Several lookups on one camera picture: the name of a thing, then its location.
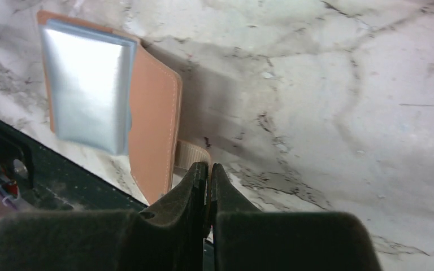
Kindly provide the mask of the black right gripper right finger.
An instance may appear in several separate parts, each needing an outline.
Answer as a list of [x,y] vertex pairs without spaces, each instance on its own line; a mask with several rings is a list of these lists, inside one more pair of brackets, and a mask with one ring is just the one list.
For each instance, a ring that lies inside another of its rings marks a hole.
[[211,174],[216,270],[380,270],[370,235],[345,212],[263,212],[221,164]]

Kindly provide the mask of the tan leather card holder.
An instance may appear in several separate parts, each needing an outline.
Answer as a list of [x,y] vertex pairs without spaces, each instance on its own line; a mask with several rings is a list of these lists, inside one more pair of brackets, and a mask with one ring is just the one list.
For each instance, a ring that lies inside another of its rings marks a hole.
[[176,167],[210,163],[178,139],[183,82],[138,37],[83,19],[37,13],[50,128],[64,141],[127,155],[148,203],[172,187]]

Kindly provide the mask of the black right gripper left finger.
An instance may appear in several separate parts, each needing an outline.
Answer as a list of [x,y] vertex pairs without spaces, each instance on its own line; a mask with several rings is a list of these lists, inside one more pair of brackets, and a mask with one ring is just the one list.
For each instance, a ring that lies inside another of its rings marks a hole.
[[0,270],[200,270],[208,166],[141,212],[34,211],[0,218]]

